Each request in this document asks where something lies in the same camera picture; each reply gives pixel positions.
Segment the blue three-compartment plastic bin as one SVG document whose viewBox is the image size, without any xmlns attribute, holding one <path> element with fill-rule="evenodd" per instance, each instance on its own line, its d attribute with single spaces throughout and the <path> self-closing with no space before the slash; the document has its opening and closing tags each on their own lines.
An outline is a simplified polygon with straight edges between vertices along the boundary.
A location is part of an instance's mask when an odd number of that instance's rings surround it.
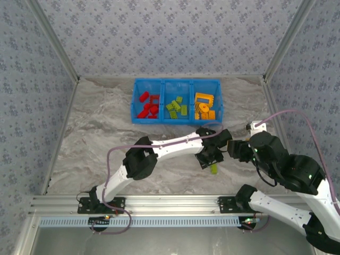
<svg viewBox="0 0 340 255">
<path fill-rule="evenodd" d="M 149 92 L 149 98 L 141 103 L 139 101 L 140 95 Z M 195 114 L 195 93 L 200 92 L 204 94 L 211 94 L 214 96 L 214 105 L 210 110 L 214 110 L 216 114 L 215 120 L 200 120 L 194 119 Z M 149 103 L 150 95 L 160 95 L 159 113 L 157 119 L 137 118 L 137 115 L 144 110 L 144 105 Z M 166 105 L 171 104 L 176 97 L 183 97 L 182 105 L 187 105 L 188 115 L 182 116 L 181 111 L 177 113 L 177 119 L 171 119 L 169 112 L 176 111 L 168 110 Z M 161 79 L 161 78 L 137 78 L 134 81 L 132 100 L 131 100 L 131 121 L 133 124 L 173 124 L 173 125 L 203 125 L 211 121 L 222 122 L 223 120 L 223 97 L 220 81 L 217 79 Z"/>
</svg>

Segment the orange lego window frame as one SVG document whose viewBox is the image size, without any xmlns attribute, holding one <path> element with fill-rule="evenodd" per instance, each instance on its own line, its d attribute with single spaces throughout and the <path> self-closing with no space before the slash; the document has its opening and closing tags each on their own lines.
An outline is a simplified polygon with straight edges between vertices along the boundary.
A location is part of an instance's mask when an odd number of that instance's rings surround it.
<svg viewBox="0 0 340 255">
<path fill-rule="evenodd" d="M 195 93 L 194 102 L 196 104 L 203 103 L 203 104 L 206 104 L 208 107 L 213 107 L 213 105 L 214 105 L 214 96 L 211 95 L 211 94 L 196 92 Z"/>
</svg>

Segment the small LED circuit board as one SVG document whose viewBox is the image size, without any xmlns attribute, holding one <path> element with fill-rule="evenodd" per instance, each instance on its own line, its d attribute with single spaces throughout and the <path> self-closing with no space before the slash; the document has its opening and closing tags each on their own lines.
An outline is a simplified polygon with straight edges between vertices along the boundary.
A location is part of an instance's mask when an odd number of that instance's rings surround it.
<svg viewBox="0 0 340 255">
<path fill-rule="evenodd" d="M 109 221 L 110 221 L 110 217 L 108 216 L 89 217 L 88 225 L 89 226 L 109 225 Z"/>
<path fill-rule="evenodd" d="M 239 217 L 240 226 L 238 227 L 241 230 L 245 231 L 253 231 L 256 225 L 260 222 L 259 218 L 255 217 Z"/>
</svg>

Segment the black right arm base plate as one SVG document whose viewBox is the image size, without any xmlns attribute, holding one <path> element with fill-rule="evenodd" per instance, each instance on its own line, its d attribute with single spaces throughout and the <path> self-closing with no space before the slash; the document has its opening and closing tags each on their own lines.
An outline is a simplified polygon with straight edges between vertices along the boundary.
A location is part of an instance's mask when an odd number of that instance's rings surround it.
<svg viewBox="0 0 340 255">
<path fill-rule="evenodd" d="M 221 214 L 255 214 L 259 212 L 250 208 L 247 199 L 236 196 L 218 197 L 217 203 Z"/>
</svg>

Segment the aluminium mounting rail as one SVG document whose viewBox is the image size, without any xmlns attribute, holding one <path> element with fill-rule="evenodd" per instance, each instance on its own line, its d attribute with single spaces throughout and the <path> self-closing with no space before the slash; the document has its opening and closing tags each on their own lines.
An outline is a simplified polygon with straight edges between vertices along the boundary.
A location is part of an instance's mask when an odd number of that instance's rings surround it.
<svg viewBox="0 0 340 255">
<path fill-rule="evenodd" d="M 209 216 L 219 215 L 220 195 L 122 195 L 125 209 L 132 216 Z M 78 201 L 74 194 L 37 195 L 29 215 L 76 216 Z"/>
</svg>

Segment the aluminium frame post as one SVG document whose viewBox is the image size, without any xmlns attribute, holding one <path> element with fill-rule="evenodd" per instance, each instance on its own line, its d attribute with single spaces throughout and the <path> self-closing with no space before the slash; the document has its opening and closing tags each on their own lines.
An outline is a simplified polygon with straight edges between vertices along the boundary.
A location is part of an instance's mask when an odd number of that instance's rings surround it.
<svg viewBox="0 0 340 255">
<path fill-rule="evenodd" d="M 271 61 L 263 74 L 263 79 L 266 83 L 269 83 L 273 78 L 276 70 L 281 64 L 285 54 L 289 50 L 294 38 L 300 31 L 304 24 L 308 14 L 315 5 L 317 0 L 302 0 L 300 6 L 297 8 L 292 21 L 290 22 L 284 36 L 282 37 L 278 48 L 276 49 Z"/>
<path fill-rule="evenodd" d="M 46 16 L 42 7 L 40 6 L 39 2 L 37 0 L 25 0 L 25 2 L 30 8 L 31 12 L 33 13 L 37 23 L 42 28 L 45 36 L 47 37 L 57 57 L 63 64 L 63 67 L 65 68 L 69 77 L 71 78 L 72 81 L 78 83 L 79 76 L 75 68 L 73 67 L 66 51 L 64 50 L 61 41 L 58 39 L 57 34 L 55 33 L 52 25 L 50 24 L 48 17 Z"/>
</svg>

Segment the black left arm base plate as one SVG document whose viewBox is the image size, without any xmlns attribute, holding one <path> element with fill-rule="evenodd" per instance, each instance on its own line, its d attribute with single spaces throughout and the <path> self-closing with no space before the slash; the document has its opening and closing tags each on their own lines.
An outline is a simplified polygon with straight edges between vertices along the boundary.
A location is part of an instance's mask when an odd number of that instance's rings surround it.
<svg viewBox="0 0 340 255">
<path fill-rule="evenodd" d="M 125 197 L 116 197 L 108 202 L 112 207 L 125 208 Z M 90 198 L 82 197 L 78 205 L 78 214 L 122 214 L 122 211 L 106 207 L 103 203 L 91 202 Z"/>
</svg>

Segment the short aluminium frame leg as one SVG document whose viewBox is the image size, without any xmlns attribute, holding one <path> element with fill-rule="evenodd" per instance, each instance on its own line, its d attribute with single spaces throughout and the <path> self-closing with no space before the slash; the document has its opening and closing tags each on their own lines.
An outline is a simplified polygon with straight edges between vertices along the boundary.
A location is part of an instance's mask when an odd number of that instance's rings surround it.
<svg viewBox="0 0 340 255">
<path fill-rule="evenodd" d="M 12 255 L 30 255 L 38 232 L 39 223 L 40 216 L 30 215 L 26 218 Z"/>
</svg>

